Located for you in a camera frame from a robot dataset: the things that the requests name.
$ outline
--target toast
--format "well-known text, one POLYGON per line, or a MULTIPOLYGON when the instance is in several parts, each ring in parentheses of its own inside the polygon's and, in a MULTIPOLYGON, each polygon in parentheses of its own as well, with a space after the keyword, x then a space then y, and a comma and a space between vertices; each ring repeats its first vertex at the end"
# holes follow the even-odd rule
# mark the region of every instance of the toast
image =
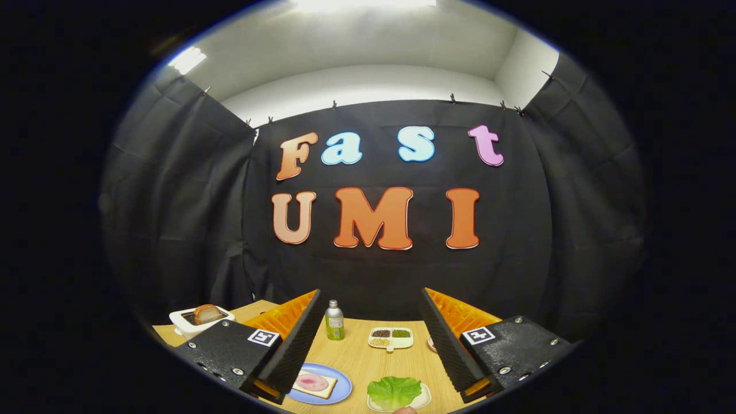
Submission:
POLYGON ((194 325, 202 325, 203 323, 209 323, 213 320, 222 319, 223 317, 217 306, 211 304, 201 305, 194 310, 194 325))
POLYGON ((321 376, 322 378, 324 378, 328 384, 327 388, 321 391, 309 391, 309 390, 305 390, 304 388, 300 387, 296 382, 294 383, 292 388, 297 391, 300 391, 301 393, 309 394, 310 396, 320 397, 321 399, 329 399, 330 395, 332 395, 332 390, 335 389, 335 384, 337 384, 337 378, 332 378, 331 376, 319 375, 317 373, 311 373, 311 372, 307 372, 304 370, 299 371, 299 375, 307 375, 307 374, 317 375, 317 376, 321 376))

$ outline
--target black curtain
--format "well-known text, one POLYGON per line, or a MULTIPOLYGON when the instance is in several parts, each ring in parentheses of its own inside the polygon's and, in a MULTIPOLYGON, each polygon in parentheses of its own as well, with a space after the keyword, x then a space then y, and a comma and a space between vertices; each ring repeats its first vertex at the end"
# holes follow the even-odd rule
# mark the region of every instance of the black curtain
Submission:
MULTIPOLYGON (((569 340, 598 327, 603 315, 631 292, 649 235, 646 176, 623 120, 605 93, 561 55, 550 80, 522 113, 490 105, 442 101, 372 102, 324 109, 264 125, 247 181, 247 217, 260 217, 245 236, 259 258, 256 295, 283 302, 320 288, 347 316, 417 319, 417 292, 431 287, 499 317, 523 314, 569 340), (497 133, 505 161, 488 166, 467 131, 485 124, 497 133), (406 163, 397 132, 432 129, 432 159, 406 163), (352 165, 320 161, 325 141, 341 132, 361 137, 363 158, 352 165), (306 133, 301 173, 278 181, 281 143, 306 133), (340 202, 335 191, 358 187, 375 208, 392 186, 414 196, 408 207, 406 251, 337 248, 340 202), (452 211, 445 192, 480 192, 475 229, 481 244, 450 250, 452 211), (273 231, 271 195, 317 194, 312 231, 300 245, 273 231)), ((288 208, 289 227, 298 203, 288 208)))
POLYGON ((102 179, 107 255, 148 323, 252 302, 243 187, 255 131, 165 67, 121 120, 102 179))
POLYGON ((544 322, 577 339, 598 328, 649 254, 651 180, 623 118, 600 85, 567 55, 523 110, 539 152, 552 211, 544 322))
MULTIPOLYGON (((169 312, 256 299, 281 303, 320 288, 346 316, 419 318, 431 287, 499 317, 524 314, 569 340, 586 337, 628 292, 645 257, 646 187, 633 141, 605 93, 564 55, 542 90, 515 110, 391 101, 324 109, 255 131, 165 68, 141 90, 110 148, 100 198, 107 249, 150 323, 169 312), (478 156, 468 130, 499 136, 501 166, 478 156), (397 132, 426 126, 433 158, 407 163, 397 132), (330 136, 354 132, 363 158, 325 165, 330 136), (317 133, 300 175, 276 181, 286 140, 317 133), (375 208, 393 186, 414 192, 410 250, 338 248, 335 191, 358 187, 375 208), (476 189, 478 247, 451 250, 447 190, 476 189), (274 193, 313 191, 312 232, 277 240, 274 193)), ((289 204, 289 226, 298 203, 289 204)))

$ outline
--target white wall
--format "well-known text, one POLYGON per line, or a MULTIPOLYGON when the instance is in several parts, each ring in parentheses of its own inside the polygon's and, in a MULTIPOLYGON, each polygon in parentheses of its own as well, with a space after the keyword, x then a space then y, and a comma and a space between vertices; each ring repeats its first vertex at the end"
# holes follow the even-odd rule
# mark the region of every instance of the white wall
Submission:
POLYGON ((298 74, 256 88, 221 102, 250 125, 337 105, 402 99, 449 100, 524 108, 547 82, 559 53, 525 30, 517 31, 514 44, 495 81, 424 66, 345 66, 298 74))
POLYGON ((402 99, 450 100, 500 105, 504 99, 493 81, 422 66, 364 65, 298 74, 250 89, 221 102, 250 125, 364 102, 402 99))
POLYGON ((524 108, 549 79, 542 71, 551 74, 558 59, 556 49, 519 29, 494 79, 506 98, 504 104, 509 108, 524 108))

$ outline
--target ham slice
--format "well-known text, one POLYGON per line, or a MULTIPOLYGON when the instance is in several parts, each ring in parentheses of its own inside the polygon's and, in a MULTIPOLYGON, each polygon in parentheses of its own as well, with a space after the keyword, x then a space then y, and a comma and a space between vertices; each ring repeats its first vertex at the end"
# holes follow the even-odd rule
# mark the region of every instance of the ham slice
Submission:
POLYGON ((296 383, 301 388, 304 388, 305 390, 309 390, 309 391, 314 391, 314 392, 322 391, 329 386, 326 379, 322 378, 319 375, 315 375, 313 373, 299 375, 297 377, 296 383))

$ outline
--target bottle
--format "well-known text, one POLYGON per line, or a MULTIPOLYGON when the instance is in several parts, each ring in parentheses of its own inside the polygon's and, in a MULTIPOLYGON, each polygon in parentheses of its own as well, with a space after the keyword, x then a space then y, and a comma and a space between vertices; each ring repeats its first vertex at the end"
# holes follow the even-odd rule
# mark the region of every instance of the bottle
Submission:
POLYGON ((345 333, 343 332, 342 310, 337 307, 337 301, 331 300, 330 307, 325 312, 325 325, 327 326, 327 338, 331 340, 343 340, 345 333))

